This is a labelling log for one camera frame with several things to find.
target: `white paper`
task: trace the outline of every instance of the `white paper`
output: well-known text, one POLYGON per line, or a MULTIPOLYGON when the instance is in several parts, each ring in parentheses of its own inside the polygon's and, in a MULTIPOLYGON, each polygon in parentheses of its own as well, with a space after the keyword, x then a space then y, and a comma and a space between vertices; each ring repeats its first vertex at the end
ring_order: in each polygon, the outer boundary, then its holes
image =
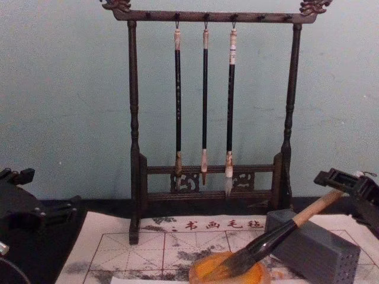
MULTIPOLYGON (((161 279, 185 280, 183 269, 201 253, 244 247, 264 232, 265 218, 219 215, 142 219, 139 244, 131 246, 130 220, 89 212, 56 283, 186 284, 161 279)), ((345 215, 317 215, 311 221, 361 247, 356 284, 379 283, 379 241, 365 226, 345 215)), ((271 273, 271 283, 309 284, 296 279, 280 262, 266 259, 263 262, 271 273)))

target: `wall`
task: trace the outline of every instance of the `wall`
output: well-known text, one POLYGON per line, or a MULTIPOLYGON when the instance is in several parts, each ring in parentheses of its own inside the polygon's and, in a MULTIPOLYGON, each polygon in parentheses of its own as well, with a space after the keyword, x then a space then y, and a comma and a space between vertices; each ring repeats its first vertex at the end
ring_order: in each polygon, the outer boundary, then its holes
MULTIPOLYGON (((297 12, 291 1, 136 1, 133 9, 297 12)), ((320 170, 378 172, 379 6, 335 0, 304 25, 292 133, 294 196, 327 191, 320 170)), ((137 26, 140 148, 174 164, 174 23, 137 26)), ((181 23, 182 154, 201 154, 202 23, 181 23)), ((209 23, 208 150, 223 164, 231 24, 209 23)), ((285 116, 291 25, 237 23, 234 162, 270 163, 285 116)), ((130 197, 127 26, 98 1, 0 3, 0 166, 36 169, 41 199, 130 197)), ((219 188, 222 175, 209 177, 219 188)), ((149 179, 150 190, 167 177, 149 179)), ((269 186, 260 177, 258 185, 269 186)))

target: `calligraphy brush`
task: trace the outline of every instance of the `calligraphy brush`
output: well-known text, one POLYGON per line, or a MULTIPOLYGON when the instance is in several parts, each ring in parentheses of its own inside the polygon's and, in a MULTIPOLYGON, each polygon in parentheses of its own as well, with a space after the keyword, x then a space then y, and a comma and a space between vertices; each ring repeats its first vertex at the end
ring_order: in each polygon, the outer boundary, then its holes
POLYGON ((208 29, 205 22, 205 30, 203 32, 203 150, 201 152, 201 175, 203 185, 207 180, 208 157, 207 157, 207 99, 208 99, 208 29))
POLYGON ((182 177, 182 155, 181 155, 181 80, 180 80, 180 29, 179 22, 176 23, 174 34, 175 40, 175 89, 176 89, 176 158, 175 177, 176 191, 180 190, 182 177))
POLYGON ((202 281, 222 280, 244 274, 255 263, 269 255, 292 231, 301 227, 313 215, 335 202, 342 194, 343 192, 337 189, 330 191, 285 224, 260 235, 246 247, 233 253, 210 273, 206 274, 202 278, 202 281))
POLYGON ((233 133, 233 95, 235 87, 237 32, 233 27, 230 33, 229 53, 229 84, 227 94, 227 134, 226 134, 226 161, 225 161, 225 195, 228 198, 233 187, 233 159, 232 159, 232 133, 233 133))

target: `wooden brush rack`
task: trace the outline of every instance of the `wooden brush rack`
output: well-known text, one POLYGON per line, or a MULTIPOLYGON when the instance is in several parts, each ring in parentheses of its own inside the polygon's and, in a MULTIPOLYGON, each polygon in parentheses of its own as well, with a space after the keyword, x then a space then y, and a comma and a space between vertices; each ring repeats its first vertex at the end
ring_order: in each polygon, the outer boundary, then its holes
MULTIPOLYGON (((138 76, 137 76, 137 43, 136 26, 138 21, 176 21, 180 22, 261 22, 293 25, 293 41, 291 51, 290 73, 288 78, 287 102, 285 106, 284 140, 281 150, 275 155, 272 164, 235 165, 233 171, 233 191, 230 198, 251 200, 267 200, 272 209, 288 208, 291 200, 290 163, 291 163, 291 128, 295 103, 300 33, 303 24, 312 24, 317 15, 324 13, 324 6, 329 6, 332 0, 303 0, 300 13, 260 13, 260 12, 189 12, 189 11, 133 11, 130 0, 107 0, 102 6, 112 10, 119 21, 127 21, 129 32, 129 95, 131 113, 131 200, 133 216, 129 229, 130 244, 139 240, 139 222, 149 203, 167 200, 199 199, 212 201, 224 199, 224 191, 201 191, 199 166, 184 166, 181 190, 175 189, 174 166, 148 166, 147 158, 139 149, 138 122, 138 76), (254 188, 255 173, 271 172, 272 186, 270 190, 254 188), (170 175, 171 190, 164 193, 149 193, 147 187, 148 175, 170 175)), ((224 173, 224 165, 208 166, 207 173, 224 173)))

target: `hook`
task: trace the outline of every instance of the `hook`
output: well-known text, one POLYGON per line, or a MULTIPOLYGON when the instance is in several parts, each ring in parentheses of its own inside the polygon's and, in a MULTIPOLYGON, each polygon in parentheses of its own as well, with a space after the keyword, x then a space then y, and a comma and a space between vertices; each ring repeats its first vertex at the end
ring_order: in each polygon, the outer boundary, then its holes
POLYGON ((258 20, 262 21, 266 18, 266 14, 261 14, 258 16, 258 20))
POLYGON ((208 19, 209 19, 209 13, 205 13, 204 15, 204 26, 205 26, 205 29, 208 28, 208 19))
POLYGON ((291 15, 291 14, 287 14, 287 15, 284 17, 284 19, 285 19, 286 21, 288 21, 288 20, 291 20, 293 17, 294 17, 293 15, 291 15))
POLYGON ((232 26, 233 28, 236 28, 236 20, 237 20, 238 14, 234 14, 232 16, 232 26))
POLYGON ((179 18, 180 18, 180 13, 175 13, 175 25, 176 25, 176 28, 179 28, 179 18))

